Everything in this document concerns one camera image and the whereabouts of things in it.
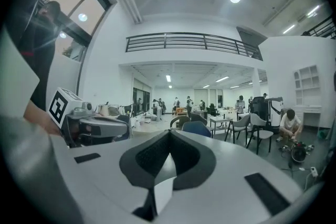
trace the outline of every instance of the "gray floor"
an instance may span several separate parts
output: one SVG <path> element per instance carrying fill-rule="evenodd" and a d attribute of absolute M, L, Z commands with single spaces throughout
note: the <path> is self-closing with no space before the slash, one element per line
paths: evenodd
<path fill-rule="evenodd" d="M 268 162 L 272 163 L 274 166 L 278 167 L 279 169 L 289 169 L 288 167 L 288 161 L 290 160 L 290 153 L 289 152 L 284 152 L 282 153 L 278 148 L 282 147 L 285 145 L 285 140 L 281 142 L 276 142 L 278 135 L 273 135 L 272 137 L 272 143 L 271 143 L 271 152 L 268 153 L 268 146 L 269 146 L 269 140 L 264 140 L 261 142 L 259 146 L 259 153 L 258 155 L 267 160 Z M 225 134 L 223 131 L 221 133 L 216 133 L 214 139 L 218 140 L 224 140 L 225 139 Z M 227 142 L 233 143 L 233 136 L 228 135 L 227 137 Z M 316 130 L 311 130 L 307 127 L 303 128 L 303 131 L 298 138 L 298 141 L 304 142 L 306 145 L 311 145 L 313 144 L 315 146 L 314 150 L 309 152 L 309 155 L 307 155 L 306 159 L 301 165 L 296 165 L 293 164 L 292 170 L 293 172 L 293 179 L 298 183 L 298 185 L 304 189 L 305 184 L 306 184 L 306 178 L 308 174 L 310 173 L 309 170 L 301 171 L 298 170 L 299 167 L 303 168 L 308 168 L 310 167 L 315 167 L 317 169 L 317 172 L 320 174 L 323 167 L 324 167 L 324 158 L 327 154 L 328 147 L 329 147 L 329 141 L 327 140 L 322 140 L 317 137 L 317 131 Z M 236 144 L 245 146 L 245 132 L 241 132 L 239 139 L 236 139 Z M 250 146 L 248 150 L 256 153 L 257 150 L 257 142 L 256 140 L 251 140 Z M 289 170 L 282 170 L 284 173 L 288 174 L 291 176 L 291 171 Z M 308 183 L 307 183 L 307 188 L 312 186 L 313 178 L 309 176 L 308 178 Z"/>

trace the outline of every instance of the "blue chair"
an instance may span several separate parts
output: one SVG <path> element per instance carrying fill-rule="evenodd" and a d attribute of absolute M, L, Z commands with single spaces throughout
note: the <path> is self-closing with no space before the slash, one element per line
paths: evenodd
<path fill-rule="evenodd" d="M 211 137 L 211 132 L 201 121 L 192 121 L 184 123 L 182 131 L 193 134 L 199 134 L 206 137 Z"/>

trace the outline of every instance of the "person's arm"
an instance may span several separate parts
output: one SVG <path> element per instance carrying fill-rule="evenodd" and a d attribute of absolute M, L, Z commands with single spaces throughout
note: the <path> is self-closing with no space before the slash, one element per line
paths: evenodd
<path fill-rule="evenodd" d="M 60 135 L 59 128 L 53 122 L 49 114 L 39 109 L 31 101 L 29 101 L 27 105 L 24 118 L 31 123 L 40 125 L 48 134 Z"/>
<path fill-rule="evenodd" d="M 297 129 L 297 131 L 294 133 L 294 135 L 296 136 L 297 134 L 301 133 L 302 128 L 303 128 L 303 124 L 300 121 L 300 119 L 295 115 L 295 121 L 298 123 L 299 127 Z"/>

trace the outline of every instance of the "cable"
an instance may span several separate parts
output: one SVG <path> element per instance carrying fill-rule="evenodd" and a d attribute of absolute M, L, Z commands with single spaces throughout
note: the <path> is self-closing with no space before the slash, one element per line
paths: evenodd
<path fill-rule="evenodd" d="M 308 177 L 311 175 L 311 173 L 309 173 L 309 175 L 306 177 L 306 185 L 305 185 L 305 189 L 304 189 L 304 191 L 306 191 L 306 189 L 307 189 L 307 183 L 308 183 Z"/>

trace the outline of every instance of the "column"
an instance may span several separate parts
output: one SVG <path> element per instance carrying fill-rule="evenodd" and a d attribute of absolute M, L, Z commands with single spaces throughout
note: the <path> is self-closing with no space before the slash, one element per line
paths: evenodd
<path fill-rule="evenodd" d="M 210 89 L 207 89 L 208 90 L 208 106 L 207 107 L 209 107 L 210 106 Z"/>
<path fill-rule="evenodd" d="M 254 68 L 252 74 L 253 97 L 261 96 L 258 68 Z"/>

